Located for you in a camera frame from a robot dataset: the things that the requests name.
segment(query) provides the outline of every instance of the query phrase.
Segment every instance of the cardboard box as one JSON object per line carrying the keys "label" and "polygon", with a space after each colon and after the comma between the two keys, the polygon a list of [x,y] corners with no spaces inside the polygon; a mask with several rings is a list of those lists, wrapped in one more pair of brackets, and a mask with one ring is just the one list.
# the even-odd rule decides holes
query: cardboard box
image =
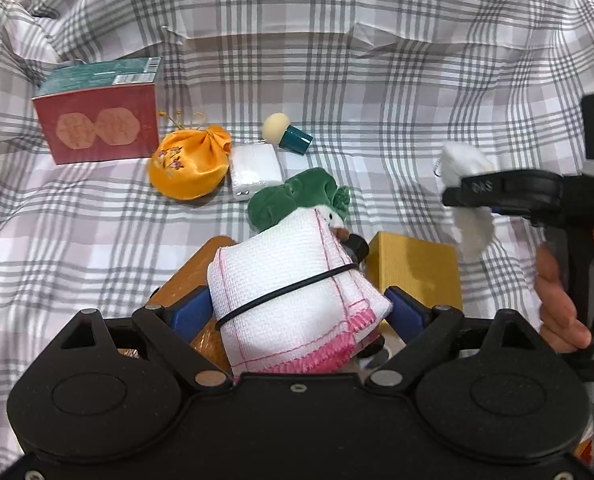
{"label": "cardboard box", "polygon": [[159,57],[139,57],[53,71],[33,104],[55,163],[151,156],[160,66]]}
{"label": "cardboard box", "polygon": [[366,278],[383,292],[397,285],[427,307],[463,309],[455,248],[380,231],[369,243]]}

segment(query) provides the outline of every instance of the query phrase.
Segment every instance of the yellow box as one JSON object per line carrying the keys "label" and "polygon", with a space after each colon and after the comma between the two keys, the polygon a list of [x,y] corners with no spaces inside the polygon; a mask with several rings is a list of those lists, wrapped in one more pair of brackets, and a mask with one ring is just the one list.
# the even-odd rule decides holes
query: yellow box
{"label": "yellow box", "polygon": [[449,304],[462,310],[454,247],[384,231],[369,245],[366,278],[380,292],[397,285],[428,307]]}

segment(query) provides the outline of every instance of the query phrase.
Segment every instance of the white folded cloth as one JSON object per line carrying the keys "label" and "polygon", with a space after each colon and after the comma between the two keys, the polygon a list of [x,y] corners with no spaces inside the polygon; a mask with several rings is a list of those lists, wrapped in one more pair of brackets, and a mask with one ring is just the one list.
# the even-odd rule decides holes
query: white folded cloth
{"label": "white folded cloth", "polygon": [[[320,213],[299,208],[257,236],[218,250],[208,266],[215,316],[350,263]],[[240,314],[221,327],[221,338],[235,377],[333,372],[391,307],[361,272],[347,270]]]}

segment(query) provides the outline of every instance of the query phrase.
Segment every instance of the tablecloth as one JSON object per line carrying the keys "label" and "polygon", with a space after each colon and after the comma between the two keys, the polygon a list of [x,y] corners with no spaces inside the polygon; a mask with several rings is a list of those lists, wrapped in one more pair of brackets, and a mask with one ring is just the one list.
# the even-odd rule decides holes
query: tablecloth
{"label": "tablecloth", "polygon": [[[208,238],[251,235],[226,186],[184,203],[152,189],[144,160],[55,166],[38,84],[125,56],[163,56],[161,107],[202,112],[234,142],[286,112],[315,139],[282,153],[286,174],[323,166],[349,186],[352,232],[450,243],[433,174],[444,142],[500,168],[580,167],[594,0],[0,1],[0,472],[20,453],[7,394],[76,311],[128,316]],[[464,310],[536,325],[541,234],[495,223],[482,260],[460,267]]]}

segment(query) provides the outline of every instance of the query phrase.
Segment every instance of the green plush toy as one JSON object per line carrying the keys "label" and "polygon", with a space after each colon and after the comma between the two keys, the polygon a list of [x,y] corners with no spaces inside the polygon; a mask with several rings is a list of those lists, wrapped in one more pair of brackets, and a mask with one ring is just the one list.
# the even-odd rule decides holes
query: green plush toy
{"label": "green plush toy", "polygon": [[350,193],[337,187],[323,168],[310,168],[290,177],[282,186],[264,187],[248,202],[248,218],[259,231],[277,225],[298,207],[313,207],[331,228],[343,228],[348,215]]}

